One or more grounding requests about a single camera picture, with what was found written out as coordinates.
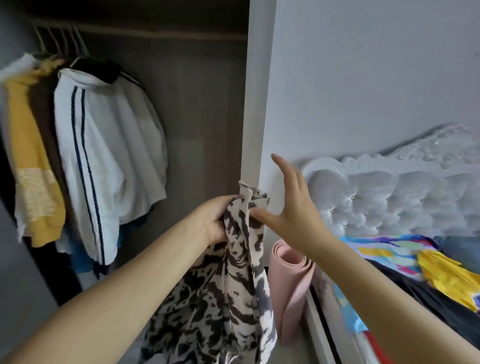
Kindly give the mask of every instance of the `person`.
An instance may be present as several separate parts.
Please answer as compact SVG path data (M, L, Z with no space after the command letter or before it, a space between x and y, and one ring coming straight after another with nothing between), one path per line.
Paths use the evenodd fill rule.
M279 216L250 214L317 263L340 287L396 364L478 364L480 352L324 225L302 174L272 155L284 175ZM223 215L232 196L197 207L107 279L63 305L13 350L5 364L116 363L166 295L210 244L225 241Z

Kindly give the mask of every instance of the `pink yoga mat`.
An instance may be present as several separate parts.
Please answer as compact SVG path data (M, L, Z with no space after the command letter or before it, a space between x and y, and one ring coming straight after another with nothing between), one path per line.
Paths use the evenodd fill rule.
M274 244L268 266L268 285L278 341L282 345L288 345L300 327L314 269L314 262L283 240Z

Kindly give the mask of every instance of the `brown garment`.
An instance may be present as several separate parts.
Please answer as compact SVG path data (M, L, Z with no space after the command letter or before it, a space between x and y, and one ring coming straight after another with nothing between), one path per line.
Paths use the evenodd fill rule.
M65 174L63 173L55 128L53 92L57 87L57 83L57 72L52 72L50 75L40 78L38 83L30 86L28 89L28 103L40 131L48 161L63 196L66 211L65 224L67 224L73 221L75 215L73 214L72 201L70 200Z

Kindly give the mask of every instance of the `red fabric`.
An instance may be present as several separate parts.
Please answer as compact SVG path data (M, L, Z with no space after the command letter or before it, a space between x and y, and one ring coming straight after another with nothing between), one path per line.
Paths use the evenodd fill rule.
M377 340L375 340L375 338L373 337L370 331L365 331L364 334L367 337L368 341L370 342L370 345L372 346L372 349L375 352L375 355L377 355L377 359L381 364L395 364L385 355L383 350L380 349L380 346L378 346Z

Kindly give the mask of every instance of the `yellow garment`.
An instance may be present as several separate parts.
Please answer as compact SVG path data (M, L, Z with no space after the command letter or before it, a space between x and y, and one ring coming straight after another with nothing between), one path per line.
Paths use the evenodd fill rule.
M436 250L422 250L417 255L427 281L473 312L480 310L480 275L460 267L461 263Z
M65 205L52 172L40 131L28 102L28 89L52 73L64 60L43 61L38 69L8 79L10 143L16 188L27 214L32 246L57 240L65 223Z

